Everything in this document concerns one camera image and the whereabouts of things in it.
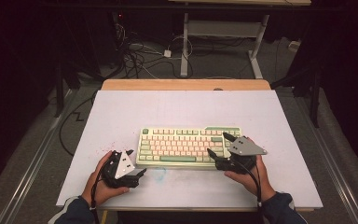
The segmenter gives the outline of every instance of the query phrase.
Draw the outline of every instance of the sleeve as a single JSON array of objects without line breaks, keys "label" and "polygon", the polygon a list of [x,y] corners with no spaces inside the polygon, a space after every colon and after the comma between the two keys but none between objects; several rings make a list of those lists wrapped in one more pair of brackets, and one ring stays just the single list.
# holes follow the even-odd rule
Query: sleeve
[{"label": "sleeve", "polygon": [[93,221],[94,216],[86,200],[76,196],[66,200],[62,210],[48,224],[90,224]]},{"label": "sleeve", "polygon": [[272,198],[263,202],[261,212],[270,224],[301,224],[307,221],[290,205],[293,198],[288,193],[277,192]]}]

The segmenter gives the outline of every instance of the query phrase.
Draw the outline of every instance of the person's right hand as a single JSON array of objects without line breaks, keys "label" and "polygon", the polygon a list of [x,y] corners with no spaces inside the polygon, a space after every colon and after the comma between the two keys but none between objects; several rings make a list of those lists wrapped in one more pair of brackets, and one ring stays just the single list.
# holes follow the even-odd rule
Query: person's right hand
[{"label": "person's right hand", "polygon": [[[261,186],[261,202],[264,202],[270,199],[272,196],[274,196],[276,192],[269,183],[267,168],[260,155],[256,156],[256,166],[251,170],[251,172],[257,180],[258,177],[260,176],[259,182]],[[257,195],[257,187],[250,175],[239,175],[232,171],[225,171],[225,176],[237,181],[240,184],[243,184],[243,186],[249,192],[253,193],[254,195]]]}]

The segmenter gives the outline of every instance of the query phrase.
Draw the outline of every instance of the mechanical keyboard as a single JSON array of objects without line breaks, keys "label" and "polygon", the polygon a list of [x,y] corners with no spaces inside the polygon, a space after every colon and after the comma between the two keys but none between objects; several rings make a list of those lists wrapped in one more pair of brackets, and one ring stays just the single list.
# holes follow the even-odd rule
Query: mechanical keyboard
[{"label": "mechanical keyboard", "polygon": [[215,169],[207,148],[218,157],[229,157],[231,144],[223,136],[240,137],[237,127],[144,128],[141,130],[136,164],[145,167]]}]

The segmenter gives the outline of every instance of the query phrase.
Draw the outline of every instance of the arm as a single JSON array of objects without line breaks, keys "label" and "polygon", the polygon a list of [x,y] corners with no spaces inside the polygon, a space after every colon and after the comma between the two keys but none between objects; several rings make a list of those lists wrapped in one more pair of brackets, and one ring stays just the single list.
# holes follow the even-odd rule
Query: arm
[{"label": "arm", "polygon": [[[274,190],[269,183],[267,168],[260,155],[256,156],[256,167],[251,171],[256,178],[260,178],[261,187],[261,211],[271,224],[307,223],[300,214],[290,208],[292,202],[290,194],[281,194]],[[225,171],[225,176],[237,181],[253,193],[257,194],[257,187],[249,175],[239,175],[231,171]]]},{"label": "arm", "polygon": [[[103,164],[109,159],[112,155],[112,151],[109,151],[104,155],[100,161],[98,162],[95,171],[91,173],[89,176],[89,180],[87,181],[86,187],[83,190],[81,196],[73,197],[68,199],[65,202],[63,209],[56,214],[48,224],[77,224],[77,223],[92,223],[94,221],[93,214],[90,211],[91,207],[91,189],[95,183],[95,179]],[[111,189],[106,186],[103,181],[99,181],[97,184],[97,189],[95,190],[95,201],[97,205],[100,205],[106,202],[108,199],[121,195],[130,191],[129,188],[118,188],[118,189]]]}]

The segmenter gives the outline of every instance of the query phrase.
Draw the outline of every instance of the table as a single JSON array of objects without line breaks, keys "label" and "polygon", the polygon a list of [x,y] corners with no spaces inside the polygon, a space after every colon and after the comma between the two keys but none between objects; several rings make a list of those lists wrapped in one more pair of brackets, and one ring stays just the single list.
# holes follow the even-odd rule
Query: table
[{"label": "table", "polygon": [[[262,90],[256,91],[252,82]],[[216,87],[225,91],[210,91]],[[200,103],[211,100],[221,107]],[[231,105],[236,105],[237,109],[230,110]],[[212,122],[238,125],[243,134],[251,136],[268,150],[264,162],[271,167],[268,170],[270,182],[276,190],[290,192],[297,209],[312,210],[323,206],[278,97],[275,91],[269,90],[266,81],[171,79],[105,81],[94,101],[57,205],[62,206],[67,198],[82,192],[89,174],[106,151],[136,148],[144,125],[199,126]],[[148,169],[140,186],[107,201],[100,208],[117,211],[254,211],[256,199],[221,171]]]},{"label": "table", "polygon": [[[288,6],[300,7],[309,6],[310,0],[171,0],[174,2],[209,3],[209,4],[233,4],[233,5],[263,5],[263,6]],[[264,32],[267,28],[269,15],[264,15],[261,22],[238,22],[238,21],[191,21],[188,13],[185,13],[184,33],[183,33],[183,53],[181,61],[181,77],[187,77],[188,65],[188,36],[189,35],[214,35],[214,36],[234,36],[234,37],[255,37],[253,50],[248,51],[249,60],[254,71],[255,78],[263,78],[260,66],[257,62],[257,52],[263,40]]]}]

